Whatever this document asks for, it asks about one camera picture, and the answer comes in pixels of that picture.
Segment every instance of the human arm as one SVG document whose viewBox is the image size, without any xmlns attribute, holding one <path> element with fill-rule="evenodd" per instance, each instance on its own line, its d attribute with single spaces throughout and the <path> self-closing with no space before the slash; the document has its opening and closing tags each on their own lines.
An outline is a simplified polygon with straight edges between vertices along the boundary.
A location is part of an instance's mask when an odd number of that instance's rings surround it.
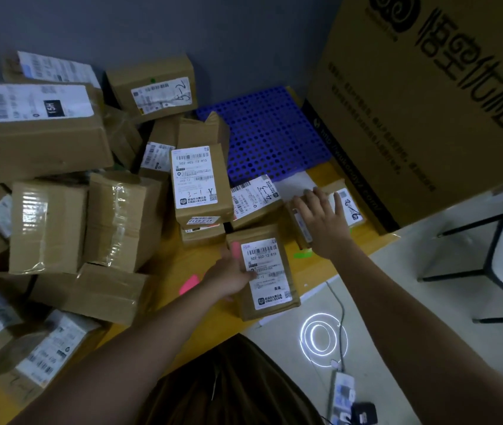
<svg viewBox="0 0 503 425">
<path fill-rule="evenodd" d="M 123 425 L 139 408 L 198 322 L 219 299 L 240 291 L 254 273 L 222 258 L 187 293 L 95 350 L 55 380 L 11 425 Z"/>
<path fill-rule="evenodd" d="M 420 421 L 503 423 L 503 377 L 352 241 L 339 196 L 294 198 L 313 250 L 332 261 L 369 334 Z"/>
</svg>

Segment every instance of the forearm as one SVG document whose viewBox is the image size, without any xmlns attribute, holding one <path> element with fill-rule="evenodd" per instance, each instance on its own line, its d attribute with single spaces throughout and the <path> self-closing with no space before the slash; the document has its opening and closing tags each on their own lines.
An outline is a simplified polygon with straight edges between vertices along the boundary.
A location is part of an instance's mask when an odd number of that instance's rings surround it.
<svg viewBox="0 0 503 425">
<path fill-rule="evenodd" d="M 12 425 L 129 423 L 218 299 L 209 285 L 194 287 L 94 351 L 55 381 Z"/>
<path fill-rule="evenodd" d="M 351 240 L 332 261 L 423 423 L 503 423 L 503 378 L 454 331 Z"/>
</svg>

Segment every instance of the yellow table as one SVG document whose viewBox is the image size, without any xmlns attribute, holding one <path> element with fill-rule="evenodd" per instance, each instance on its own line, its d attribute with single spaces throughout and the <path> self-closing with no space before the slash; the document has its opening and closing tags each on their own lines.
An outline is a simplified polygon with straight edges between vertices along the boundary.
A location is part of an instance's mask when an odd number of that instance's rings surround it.
<svg viewBox="0 0 503 425">
<path fill-rule="evenodd" d="M 319 186 L 340 179 L 340 175 L 330 163 L 321 164 L 307 170 L 307 172 Z M 150 282 L 156 285 L 156 309 L 177 298 L 181 285 L 191 275 L 197 274 L 202 277 L 206 270 L 220 258 L 218 245 L 184 249 L 174 214 L 170 213 L 166 219 L 160 251 L 142 269 L 142 272 L 154 275 L 150 278 Z M 262 223 L 278 224 L 285 242 L 285 251 L 289 257 L 293 281 L 300 295 L 336 274 L 330 261 L 314 254 L 306 258 L 295 257 L 295 254 L 300 253 L 300 250 L 294 240 L 290 220 L 283 208 L 279 212 L 269 215 Z M 367 218 L 364 224 L 352 229 L 352 237 L 367 254 L 375 252 L 397 238 L 395 235 L 380 236 Z M 253 323 L 253 321 L 241 321 L 237 315 L 235 302 L 221 300 L 206 314 L 191 338 L 185 343 L 169 368 L 169 372 L 212 349 Z M 110 340 L 124 329 L 125 327 L 122 325 L 113 325 L 102 343 Z M 0 425 L 6 424 L 18 411 L 19 408 L 0 392 Z"/>
</svg>

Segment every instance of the pink sticky note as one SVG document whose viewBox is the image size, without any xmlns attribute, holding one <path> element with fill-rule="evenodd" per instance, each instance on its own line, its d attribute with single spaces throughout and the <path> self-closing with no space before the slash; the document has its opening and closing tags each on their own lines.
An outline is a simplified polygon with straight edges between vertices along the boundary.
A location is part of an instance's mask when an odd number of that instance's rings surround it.
<svg viewBox="0 0 503 425">
<path fill-rule="evenodd" d="M 183 283 L 181 289 L 179 289 L 179 295 L 183 295 L 188 290 L 191 290 L 196 285 L 200 283 L 200 279 L 196 274 L 193 274 L 186 282 Z"/>
<path fill-rule="evenodd" d="M 240 258 L 242 257 L 241 243 L 239 241 L 232 242 L 230 250 L 232 251 L 232 257 L 234 257 L 234 259 L 240 260 Z"/>
</svg>

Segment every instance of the plastic grid mat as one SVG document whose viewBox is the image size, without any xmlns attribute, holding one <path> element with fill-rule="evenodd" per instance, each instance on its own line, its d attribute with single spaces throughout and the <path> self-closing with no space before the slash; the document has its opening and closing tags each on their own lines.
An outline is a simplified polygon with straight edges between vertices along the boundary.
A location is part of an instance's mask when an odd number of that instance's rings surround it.
<svg viewBox="0 0 503 425">
<path fill-rule="evenodd" d="M 273 181 L 330 159 L 326 145 L 283 86 L 196 110 L 217 112 L 230 126 L 228 177 L 232 185 L 268 174 Z"/>
</svg>

